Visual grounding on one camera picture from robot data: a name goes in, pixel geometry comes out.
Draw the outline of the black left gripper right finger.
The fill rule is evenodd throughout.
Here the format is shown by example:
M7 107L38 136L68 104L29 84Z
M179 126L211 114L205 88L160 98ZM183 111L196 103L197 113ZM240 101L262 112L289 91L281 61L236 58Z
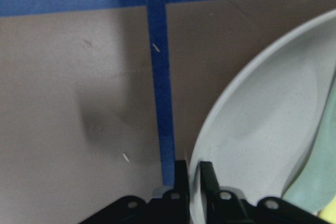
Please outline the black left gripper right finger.
M256 206L221 190L211 162L200 162L201 192L206 199L206 223L327 223L280 198L266 197Z

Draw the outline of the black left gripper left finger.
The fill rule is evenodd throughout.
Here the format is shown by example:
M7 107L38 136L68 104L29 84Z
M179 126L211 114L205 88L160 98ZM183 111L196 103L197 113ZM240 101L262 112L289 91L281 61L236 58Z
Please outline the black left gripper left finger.
M186 161L174 164L174 185L159 198L145 202L124 196L102 208L82 223L190 223L190 190Z

